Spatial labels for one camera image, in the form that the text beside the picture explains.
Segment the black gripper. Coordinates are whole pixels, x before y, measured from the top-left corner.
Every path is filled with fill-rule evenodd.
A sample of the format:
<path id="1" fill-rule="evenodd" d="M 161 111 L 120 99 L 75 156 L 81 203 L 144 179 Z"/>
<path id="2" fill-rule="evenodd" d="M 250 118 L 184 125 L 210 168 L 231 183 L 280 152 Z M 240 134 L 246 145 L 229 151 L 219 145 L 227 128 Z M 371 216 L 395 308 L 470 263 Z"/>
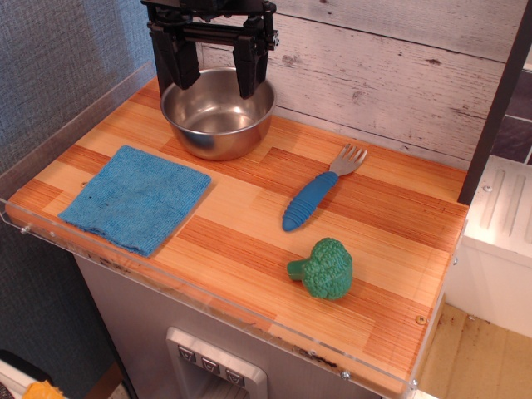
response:
<path id="1" fill-rule="evenodd" d="M 159 88 L 187 90 L 200 77 L 195 42 L 233 45 L 239 93 L 250 98 L 266 77 L 268 51 L 279 44 L 270 1 L 144 1 Z"/>

